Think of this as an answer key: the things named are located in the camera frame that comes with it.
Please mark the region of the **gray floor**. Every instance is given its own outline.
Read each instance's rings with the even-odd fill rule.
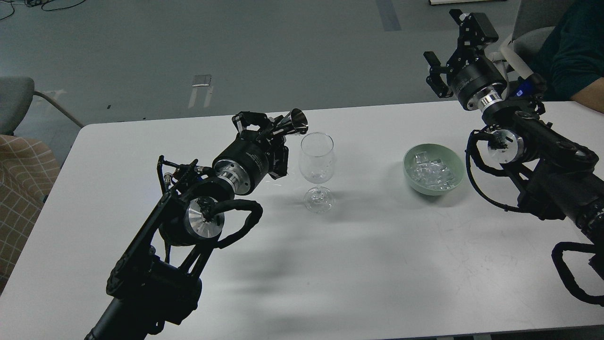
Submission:
[[[0,21],[0,76],[32,77],[84,124],[429,102],[437,98],[422,53],[445,61],[454,51],[458,31],[448,10],[487,13],[504,39],[518,4],[89,0],[51,13],[15,5]],[[0,3],[0,17],[10,10]],[[211,74],[212,87],[194,94],[196,74]],[[34,98],[15,134],[41,139],[62,163],[78,131]],[[601,327],[493,335],[598,338]]]

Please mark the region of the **wine glass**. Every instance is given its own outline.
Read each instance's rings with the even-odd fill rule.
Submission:
[[[335,154],[333,139],[323,132],[307,134],[300,143],[300,172],[307,181],[314,184],[327,182],[333,176]],[[320,213],[331,209],[335,200],[329,189],[315,186],[304,195],[304,205],[308,210]]]

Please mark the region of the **person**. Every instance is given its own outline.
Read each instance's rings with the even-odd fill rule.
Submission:
[[[573,3],[529,67],[547,81],[544,100],[604,113],[604,0]]]

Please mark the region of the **dark green sweater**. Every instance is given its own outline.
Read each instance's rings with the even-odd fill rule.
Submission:
[[[577,0],[529,66],[547,81],[545,100],[569,100],[604,76],[604,0]]]

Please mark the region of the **gray chair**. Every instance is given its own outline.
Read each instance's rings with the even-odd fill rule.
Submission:
[[[507,80],[516,71],[523,79],[533,74],[533,57],[575,0],[521,0],[512,34],[489,57]]]
[[[54,99],[34,89],[34,80],[29,77],[0,77],[0,134],[13,135],[25,114],[30,109],[33,96],[46,99],[79,127],[84,127],[76,118],[62,108]]]

